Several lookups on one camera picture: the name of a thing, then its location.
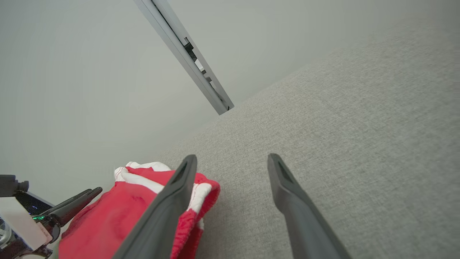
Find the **grey aluminium wall rail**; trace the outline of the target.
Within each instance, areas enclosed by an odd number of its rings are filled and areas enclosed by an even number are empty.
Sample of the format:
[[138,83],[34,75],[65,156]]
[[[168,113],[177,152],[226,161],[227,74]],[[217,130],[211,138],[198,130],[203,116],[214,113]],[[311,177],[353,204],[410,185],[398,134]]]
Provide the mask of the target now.
[[133,1],[214,110],[222,115],[234,108],[234,103],[172,9],[169,0]]

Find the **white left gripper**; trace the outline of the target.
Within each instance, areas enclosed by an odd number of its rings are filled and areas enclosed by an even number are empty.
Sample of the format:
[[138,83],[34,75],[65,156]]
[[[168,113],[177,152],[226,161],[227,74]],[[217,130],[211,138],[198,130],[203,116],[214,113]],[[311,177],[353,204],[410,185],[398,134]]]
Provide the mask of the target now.
[[[52,252],[48,245],[60,236],[60,227],[72,220],[102,187],[87,189],[39,214],[29,213],[15,197],[0,198],[0,252]],[[50,215],[58,225],[47,226]]]

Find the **red Bulls basketball jersey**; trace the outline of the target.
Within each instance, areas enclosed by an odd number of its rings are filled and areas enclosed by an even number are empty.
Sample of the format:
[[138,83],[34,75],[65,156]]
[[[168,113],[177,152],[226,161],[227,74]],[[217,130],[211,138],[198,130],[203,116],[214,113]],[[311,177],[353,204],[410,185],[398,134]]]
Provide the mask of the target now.
[[[112,259],[174,170],[161,162],[129,162],[115,170],[115,185],[86,206],[62,234],[58,259]],[[170,259],[194,259],[204,215],[216,203],[220,184],[197,173],[191,199],[179,218]]]

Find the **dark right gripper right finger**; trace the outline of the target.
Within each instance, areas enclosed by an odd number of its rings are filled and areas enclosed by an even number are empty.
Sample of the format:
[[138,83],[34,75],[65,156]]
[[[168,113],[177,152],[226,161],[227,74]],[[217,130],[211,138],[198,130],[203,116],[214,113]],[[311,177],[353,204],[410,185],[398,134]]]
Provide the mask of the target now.
[[280,155],[268,155],[267,169],[274,203],[285,218],[293,258],[351,259]]

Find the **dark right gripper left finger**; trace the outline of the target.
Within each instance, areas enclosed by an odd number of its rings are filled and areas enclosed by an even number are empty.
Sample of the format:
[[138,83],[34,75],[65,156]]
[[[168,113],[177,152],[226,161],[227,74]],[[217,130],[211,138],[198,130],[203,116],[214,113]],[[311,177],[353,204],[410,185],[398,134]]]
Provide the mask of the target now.
[[197,156],[186,156],[112,259],[170,258],[179,218],[189,206],[196,173]]

